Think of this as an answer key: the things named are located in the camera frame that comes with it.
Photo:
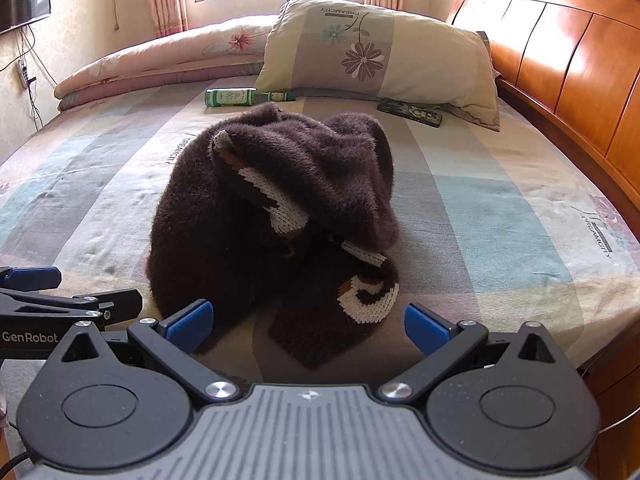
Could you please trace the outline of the dark brown fuzzy sweater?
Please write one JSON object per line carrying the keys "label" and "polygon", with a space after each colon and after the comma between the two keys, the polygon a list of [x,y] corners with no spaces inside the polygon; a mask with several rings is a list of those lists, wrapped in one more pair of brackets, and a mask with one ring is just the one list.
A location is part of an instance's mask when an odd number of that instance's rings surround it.
{"label": "dark brown fuzzy sweater", "polygon": [[204,299],[221,325],[275,306],[272,340],[315,370],[387,318],[399,292],[393,156],[380,122],[273,103],[200,133],[157,205],[146,276],[157,309]]}

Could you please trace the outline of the striped pastel bed sheet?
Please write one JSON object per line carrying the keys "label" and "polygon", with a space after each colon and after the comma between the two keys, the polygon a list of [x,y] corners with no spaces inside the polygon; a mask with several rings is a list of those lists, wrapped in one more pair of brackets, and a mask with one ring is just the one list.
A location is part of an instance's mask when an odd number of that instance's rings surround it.
{"label": "striped pastel bed sheet", "polygon": [[[60,293],[148,287],[151,223],[171,169],[206,127],[202,84],[172,84],[68,110],[1,167],[1,261],[56,266]],[[373,335],[307,370],[259,312],[200,359],[244,382],[376,384],[420,359],[402,314],[513,332],[548,328],[574,365],[596,374],[639,329],[639,244],[606,197],[511,107],[492,131],[446,116],[439,128],[380,116],[395,165],[400,226],[390,252],[400,294]]]}

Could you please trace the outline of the dark green patterned packet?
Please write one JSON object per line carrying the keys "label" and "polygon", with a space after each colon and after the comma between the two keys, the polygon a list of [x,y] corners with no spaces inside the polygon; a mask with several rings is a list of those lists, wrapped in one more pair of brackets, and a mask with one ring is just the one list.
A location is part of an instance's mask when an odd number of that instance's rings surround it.
{"label": "dark green patterned packet", "polygon": [[410,104],[394,100],[382,100],[376,107],[380,112],[401,117],[419,124],[439,128],[442,124],[442,113],[433,107]]}

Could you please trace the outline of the green glass bottle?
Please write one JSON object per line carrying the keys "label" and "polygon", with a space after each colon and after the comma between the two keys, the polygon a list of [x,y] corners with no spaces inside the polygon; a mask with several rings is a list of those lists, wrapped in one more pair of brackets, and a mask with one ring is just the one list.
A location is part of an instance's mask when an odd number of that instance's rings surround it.
{"label": "green glass bottle", "polygon": [[206,107],[255,106],[268,102],[293,102],[293,92],[263,92],[255,88],[209,88],[204,94]]}

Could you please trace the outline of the pink floral folded quilt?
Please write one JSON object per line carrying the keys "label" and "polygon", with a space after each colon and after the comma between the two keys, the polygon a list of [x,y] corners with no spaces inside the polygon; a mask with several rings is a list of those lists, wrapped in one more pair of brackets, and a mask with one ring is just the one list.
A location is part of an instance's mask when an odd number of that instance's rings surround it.
{"label": "pink floral folded quilt", "polygon": [[256,75],[276,21],[274,15],[243,16],[105,55],[55,87],[58,110],[168,84]]}

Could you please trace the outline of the floral cream pillow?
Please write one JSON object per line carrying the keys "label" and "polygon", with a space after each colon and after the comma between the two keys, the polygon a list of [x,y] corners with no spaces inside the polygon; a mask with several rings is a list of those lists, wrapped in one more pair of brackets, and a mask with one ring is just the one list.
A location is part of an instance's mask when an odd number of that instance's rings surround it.
{"label": "floral cream pillow", "polygon": [[494,66],[480,34],[346,0],[286,0],[256,87],[442,105],[467,122],[500,128]]}

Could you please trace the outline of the orange wooden headboard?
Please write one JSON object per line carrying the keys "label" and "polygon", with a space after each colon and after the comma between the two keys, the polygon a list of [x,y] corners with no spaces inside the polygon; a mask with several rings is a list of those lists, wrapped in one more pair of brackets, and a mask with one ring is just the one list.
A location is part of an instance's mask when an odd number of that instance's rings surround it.
{"label": "orange wooden headboard", "polygon": [[639,0],[457,0],[487,32],[500,96],[639,231]]}

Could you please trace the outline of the white wall power strip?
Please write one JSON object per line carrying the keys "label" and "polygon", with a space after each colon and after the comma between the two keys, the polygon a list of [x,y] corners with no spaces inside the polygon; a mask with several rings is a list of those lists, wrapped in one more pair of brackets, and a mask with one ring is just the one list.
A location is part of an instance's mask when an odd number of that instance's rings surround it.
{"label": "white wall power strip", "polygon": [[22,58],[20,60],[18,60],[16,69],[17,69],[18,76],[20,77],[20,81],[21,81],[21,84],[22,84],[23,88],[25,90],[28,90],[29,87],[30,87],[30,78],[29,78],[28,67],[27,67],[26,61],[23,60]]}

